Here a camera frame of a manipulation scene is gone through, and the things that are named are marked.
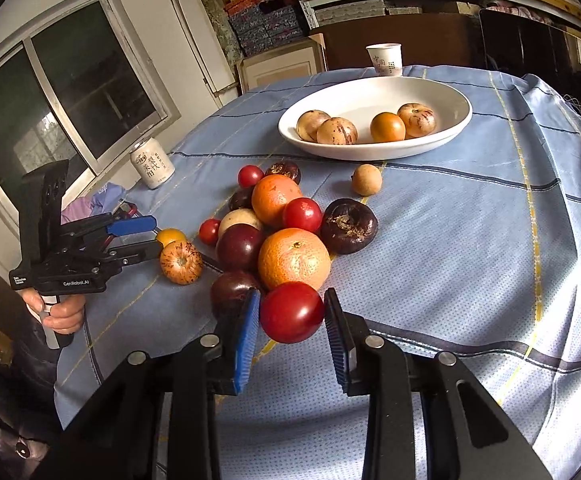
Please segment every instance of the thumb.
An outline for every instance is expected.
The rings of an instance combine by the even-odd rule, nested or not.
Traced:
[[[34,288],[25,288],[20,291],[22,299],[35,312],[39,313],[44,309],[44,302],[40,294]]]

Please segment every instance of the finger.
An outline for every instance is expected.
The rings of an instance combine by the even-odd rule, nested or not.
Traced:
[[[77,330],[79,330],[82,327],[82,324],[78,324],[75,326],[72,326],[70,328],[60,328],[59,330],[55,330],[56,333],[58,334],[63,334],[63,335],[68,335],[68,334],[72,334],[77,332]]]
[[[50,308],[50,315],[52,317],[70,317],[81,312],[86,304],[86,297],[83,294],[75,296],[68,296],[56,305]]]
[[[35,312],[41,312],[44,310],[44,301],[34,288],[24,288],[24,290],[19,291],[19,294],[24,300],[24,303],[26,303]]]
[[[54,317],[48,316],[44,319],[43,323],[45,326],[50,327],[53,330],[63,330],[65,328],[71,328],[75,325],[81,325],[84,320],[83,311],[77,312],[69,317]]]

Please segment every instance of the white paper cup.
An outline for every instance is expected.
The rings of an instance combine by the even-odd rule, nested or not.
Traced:
[[[400,43],[378,43],[366,47],[378,75],[402,75],[402,46]]]

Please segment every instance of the cup rim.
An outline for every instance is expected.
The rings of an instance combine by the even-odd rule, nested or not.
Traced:
[[[402,46],[401,43],[378,43],[374,45],[369,45],[366,48],[392,48],[396,46]]]

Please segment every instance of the jacket button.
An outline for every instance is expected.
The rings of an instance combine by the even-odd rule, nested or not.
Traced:
[[[22,458],[28,458],[30,456],[30,449],[21,441],[14,445],[14,450]]]

